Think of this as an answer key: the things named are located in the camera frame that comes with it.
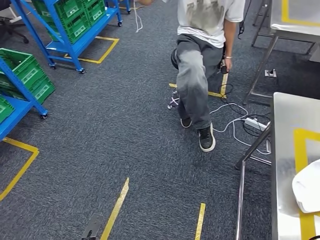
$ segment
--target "white cloth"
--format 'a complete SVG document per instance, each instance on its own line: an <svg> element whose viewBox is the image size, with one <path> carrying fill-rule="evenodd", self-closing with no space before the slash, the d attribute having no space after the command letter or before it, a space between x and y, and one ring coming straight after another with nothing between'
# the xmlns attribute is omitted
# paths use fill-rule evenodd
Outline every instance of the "white cloth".
<svg viewBox="0 0 320 240"><path fill-rule="evenodd" d="M302 212L320 212L320 159L310 163L294 176L292 190Z"/></svg>
<svg viewBox="0 0 320 240"><path fill-rule="evenodd" d="M245 3L245 0L178 0L177 34L190 34L222 48L226 41L224 19L242 21Z"/></svg>

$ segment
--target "white t-shirt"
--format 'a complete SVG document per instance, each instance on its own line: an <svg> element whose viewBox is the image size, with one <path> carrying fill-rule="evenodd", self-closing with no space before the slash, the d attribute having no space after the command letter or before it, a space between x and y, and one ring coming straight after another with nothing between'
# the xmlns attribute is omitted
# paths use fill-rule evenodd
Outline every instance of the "white t-shirt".
<svg viewBox="0 0 320 240"><path fill-rule="evenodd" d="M232 23L242 21L245 3L245 0L178 0L177 34L190 34L223 48L226 41L224 19Z"/></svg>

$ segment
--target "person's hand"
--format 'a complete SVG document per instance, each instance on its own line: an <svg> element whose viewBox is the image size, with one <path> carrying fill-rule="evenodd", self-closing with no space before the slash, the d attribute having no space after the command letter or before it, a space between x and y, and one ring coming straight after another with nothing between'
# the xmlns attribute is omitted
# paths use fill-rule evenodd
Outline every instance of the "person's hand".
<svg viewBox="0 0 320 240"><path fill-rule="evenodd" d="M225 58L224 59L224 64L226 64L226 67L226 72L229 72L230 69L232 67L232 61L231 58Z"/></svg>

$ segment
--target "person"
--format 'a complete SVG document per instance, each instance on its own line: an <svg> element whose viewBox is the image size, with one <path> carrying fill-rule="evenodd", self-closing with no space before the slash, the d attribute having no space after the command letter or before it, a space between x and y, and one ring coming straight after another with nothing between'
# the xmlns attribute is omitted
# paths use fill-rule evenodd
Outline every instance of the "person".
<svg viewBox="0 0 320 240"><path fill-rule="evenodd" d="M226 70L232 68L235 33L237 23L243 20L245 4L245 0L178 0L177 45L171 55L179 70L177 110L183 128L193 124L198 130L204 152L216 145L208 103L208 79L217 72L224 44Z"/></svg>

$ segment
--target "green plastic crate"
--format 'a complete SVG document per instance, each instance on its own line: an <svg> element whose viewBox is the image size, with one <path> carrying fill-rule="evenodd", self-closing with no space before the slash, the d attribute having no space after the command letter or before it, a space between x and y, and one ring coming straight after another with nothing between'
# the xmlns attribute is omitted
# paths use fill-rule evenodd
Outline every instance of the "green plastic crate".
<svg viewBox="0 0 320 240"><path fill-rule="evenodd" d="M54 90L55 87L54 86L54 84L50 81L48 77L44 76L42 79L32 86L32 88L30 89L30 92L39 103L42 104L46 98L48 98L50 94L53 93ZM6 95L15 99L26 100L26 98L20 92L8 89L5 90L4 92Z"/></svg>
<svg viewBox="0 0 320 240"><path fill-rule="evenodd" d="M54 22L43 0L32 0L32 2L45 22ZM83 12L82 0L60 0L54 4L54 8L63 24L68 24Z"/></svg>
<svg viewBox="0 0 320 240"><path fill-rule="evenodd" d="M3 59L27 89L30 89L39 79L45 76L45 73L32 54L0 48L0 55L5 56ZM2 71L0 71L0 87L16 89Z"/></svg>
<svg viewBox="0 0 320 240"><path fill-rule="evenodd" d="M92 5L94 2L95 2L95 0L82 0L82 2L82 6L85 9L88 9L89 8L91 5Z"/></svg>
<svg viewBox="0 0 320 240"><path fill-rule="evenodd" d="M85 12L89 19L90 25L93 26L103 15L106 15L106 6L104 0L96 0L91 3L91 6L85 9Z"/></svg>
<svg viewBox="0 0 320 240"><path fill-rule="evenodd" d="M57 33L59 37L61 37L61 34L58 32L58 29L54 24L49 24L55 33ZM66 26L63 26L66 35L68 36L69 42L71 44L75 43L78 39L81 38L83 34L86 33L88 29L90 29L90 23L88 17L85 12L82 12L82 14L77 16L72 21L68 23ZM49 35L51 37L53 41L58 41L51 32Z"/></svg>
<svg viewBox="0 0 320 240"><path fill-rule="evenodd" d="M14 107L4 97L0 96L0 124L10 116L13 111L14 111Z"/></svg>

